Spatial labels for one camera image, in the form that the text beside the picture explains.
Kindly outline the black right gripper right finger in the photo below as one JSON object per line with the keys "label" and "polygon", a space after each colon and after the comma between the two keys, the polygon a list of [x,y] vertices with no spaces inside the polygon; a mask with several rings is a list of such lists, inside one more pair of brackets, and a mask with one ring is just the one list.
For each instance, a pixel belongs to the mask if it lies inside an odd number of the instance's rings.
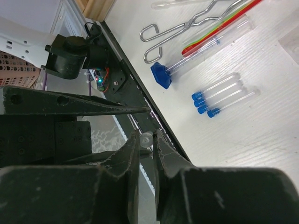
{"label": "black right gripper right finger", "polygon": [[162,224],[296,224],[299,195],[275,168],[194,166],[161,131],[153,137],[155,201]]}

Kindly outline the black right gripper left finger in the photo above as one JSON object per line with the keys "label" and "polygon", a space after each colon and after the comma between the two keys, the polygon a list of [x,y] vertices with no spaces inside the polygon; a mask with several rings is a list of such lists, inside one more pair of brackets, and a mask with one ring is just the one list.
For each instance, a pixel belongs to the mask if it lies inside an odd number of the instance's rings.
{"label": "black right gripper left finger", "polygon": [[0,171],[3,224],[136,224],[139,132],[98,165],[10,166]]}

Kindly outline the clear test tube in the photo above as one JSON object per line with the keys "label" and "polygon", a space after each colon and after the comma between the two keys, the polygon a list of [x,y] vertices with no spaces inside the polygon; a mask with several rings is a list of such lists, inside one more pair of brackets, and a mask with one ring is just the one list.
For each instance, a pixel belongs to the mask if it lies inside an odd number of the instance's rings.
{"label": "clear test tube", "polygon": [[153,145],[153,132],[144,132],[140,135],[140,146],[149,148]]}

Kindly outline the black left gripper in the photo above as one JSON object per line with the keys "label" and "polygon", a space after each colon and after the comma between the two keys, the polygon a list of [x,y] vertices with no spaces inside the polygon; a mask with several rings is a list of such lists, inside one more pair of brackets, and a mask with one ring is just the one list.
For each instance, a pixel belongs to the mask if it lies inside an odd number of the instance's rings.
{"label": "black left gripper", "polygon": [[60,164],[91,154],[90,122],[75,116],[148,112],[97,96],[2,86],[0,166]]}

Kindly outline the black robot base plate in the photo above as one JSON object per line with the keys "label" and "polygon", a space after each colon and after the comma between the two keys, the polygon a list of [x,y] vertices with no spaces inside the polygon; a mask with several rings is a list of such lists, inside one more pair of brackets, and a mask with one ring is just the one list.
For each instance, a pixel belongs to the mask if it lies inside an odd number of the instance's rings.
{"label": "black robot base plate", "polygon": [[105,22],[100,22],[102,34],[97,39],[97,45],[104,45],[108,50],[109,88],[104,96],[113,102],[129,106],[149,107],[149,113],[135,114],[134,121],[142,131],[159,129],[166,141],[188,161],[190,160],[181,144],[170,129],[158,106],[148,93],[139,75],[118,44],[110,28]]}

